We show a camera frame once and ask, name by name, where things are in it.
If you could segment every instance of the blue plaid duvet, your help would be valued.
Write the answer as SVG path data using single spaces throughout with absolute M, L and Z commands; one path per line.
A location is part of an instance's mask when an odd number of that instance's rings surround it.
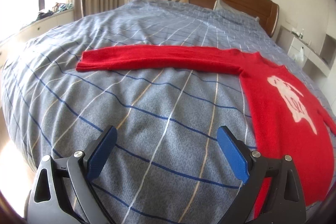
M 43 155 L 70 156 L 106 125 L 117 127 L 117 145 L 93 183 L 117 223 L 217 223 L 241 187 L 217 143 L 218 127 L 227 125 L 256 149 L 236 76 L 75 70 L 83 51 L 133 44 L 258 51 L 284 64 L 334 117 L 317 86 L 257 22 L 226 10 L 136 0 L 30 40 L 2 73 L 10 136 L 36 170 Z M 70 199 L 81 214 L 74 194 Z M 308 215 L 316 205 L 307 207 Z

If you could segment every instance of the sweater sleeve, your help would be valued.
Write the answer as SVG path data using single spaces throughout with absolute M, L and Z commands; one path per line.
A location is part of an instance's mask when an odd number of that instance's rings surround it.
M 239 75 L 246 60 L 238 49 L 131 45 L 83 52 L 77 71 L 185 68 Z
M 320 106 L 318 113 L 322 116 L 325 124 L 330 128 L 330 131 L 336 135 L 336 125 L 334 120 L 330 117 L 329 113 L 324 109 L 323 106 Z

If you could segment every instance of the metal screw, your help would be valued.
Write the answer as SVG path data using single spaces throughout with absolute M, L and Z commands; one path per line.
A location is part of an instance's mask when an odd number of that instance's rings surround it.
M 260 152 L 257 150 L 252 151 L 252 156 L 255 158 L 259 158 L 261 156 Z
M 285 155 L 285 160 L 286 161 L 292 161 L 292 157 L 290 155 Z
M 73 155 L 74 155 L 75 158 L 79 158 L 83 155 L 83 151 L 78 150 Z
M 42 161 L 48 161 L 48 160 L 50 160 L 50 156 L 49 155 L 43 156 Z

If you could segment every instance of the white graphic print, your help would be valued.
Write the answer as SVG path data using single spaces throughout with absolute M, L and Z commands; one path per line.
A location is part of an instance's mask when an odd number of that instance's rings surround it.
M 271 77 L 268 77 L 267 81 L 278 89 L 281 97 L 286 102 L 288 109 L 292 112 L 294 121 L 300 122 L 302 118 L 306 119 L 309 122 L 313 132 L 317 135 L 316 128 L 313 124 L 313 121 L 310 119 L 305 106 L 300 101 L 300 98 L 296 95 L 296 93 L 293 90 L 295 90 L 302 97 L 303 97 L 303 94 L 299 92 L 290 83 L 287 83 L 283 81 L 282 79 L 280 79 L 279 77 L 276 77 L 274 75 Z

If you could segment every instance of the wooden floor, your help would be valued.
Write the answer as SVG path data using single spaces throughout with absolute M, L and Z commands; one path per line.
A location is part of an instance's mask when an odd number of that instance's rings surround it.
M 14 210 L 23 216 L 26 197 L 35 174 L 9 138 L 1 106 L 0 170 L 0 190 Z

